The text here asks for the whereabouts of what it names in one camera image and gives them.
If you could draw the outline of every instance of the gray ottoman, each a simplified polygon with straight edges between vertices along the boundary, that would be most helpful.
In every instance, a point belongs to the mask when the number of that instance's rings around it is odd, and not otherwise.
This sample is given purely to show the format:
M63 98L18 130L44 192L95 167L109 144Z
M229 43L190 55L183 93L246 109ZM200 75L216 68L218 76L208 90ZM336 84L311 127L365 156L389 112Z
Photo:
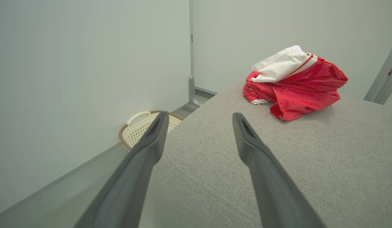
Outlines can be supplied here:
M219 93L168 134L153 172L166 228L262 227L238 157L234 112L244 114L327 227L392 227L392 110L342 96L284 122L270 104L250 104L242 87Z

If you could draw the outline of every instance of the gray floor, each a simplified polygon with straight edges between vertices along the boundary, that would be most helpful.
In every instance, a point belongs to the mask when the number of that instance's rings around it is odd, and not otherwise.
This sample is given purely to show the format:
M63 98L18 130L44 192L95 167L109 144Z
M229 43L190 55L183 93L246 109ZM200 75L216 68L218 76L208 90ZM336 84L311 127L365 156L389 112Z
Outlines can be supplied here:
M196 90L199 100L213 95ZM197 108L189 104L173 111L187 118ZM64 180L0 217L0 228L71 228L129 151L123 144L105 153ZM164 228L154 212L151 176L139 227Z

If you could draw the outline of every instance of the red and white cloth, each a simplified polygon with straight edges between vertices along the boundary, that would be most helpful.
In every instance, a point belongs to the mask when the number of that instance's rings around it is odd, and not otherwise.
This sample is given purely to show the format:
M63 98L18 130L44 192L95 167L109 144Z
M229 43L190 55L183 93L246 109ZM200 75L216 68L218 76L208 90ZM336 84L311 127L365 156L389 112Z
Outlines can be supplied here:
M244 97L252 104L273 102L272 115L285 121L332 105L340 99L337 89L348 81L337 66L299 46L286 48L252 69Z

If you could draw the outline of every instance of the red fabric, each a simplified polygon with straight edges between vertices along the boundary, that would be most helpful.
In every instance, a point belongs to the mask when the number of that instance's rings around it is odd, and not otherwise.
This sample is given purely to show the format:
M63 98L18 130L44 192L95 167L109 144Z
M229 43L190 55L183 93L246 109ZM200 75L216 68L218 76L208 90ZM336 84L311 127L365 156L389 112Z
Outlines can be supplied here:
M348 78L334 64L318 58L304 71L275 83L255 83L259 72L253 71L245 83L243 94L248 101L267 99L274 103L270 110L274 117L292 121L303 114L322 110L340 99L337 89Z

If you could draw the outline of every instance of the white fabric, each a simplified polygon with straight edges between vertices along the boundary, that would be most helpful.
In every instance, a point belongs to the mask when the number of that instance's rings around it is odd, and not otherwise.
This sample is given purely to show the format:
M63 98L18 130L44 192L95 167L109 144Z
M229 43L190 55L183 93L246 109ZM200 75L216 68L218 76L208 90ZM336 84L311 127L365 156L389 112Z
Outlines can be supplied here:
M266 99L256 99L256 100L251 101L251 104L260 105L260 104L266 104L268 102L269 101Z
M298 45L286 48L252 66L254 71L261 74L256 78L251 78L251 81L258 83L278 82L291 76L291 73L296 74L313 65L317 57L309 60L310 56L310 53L303 52Z

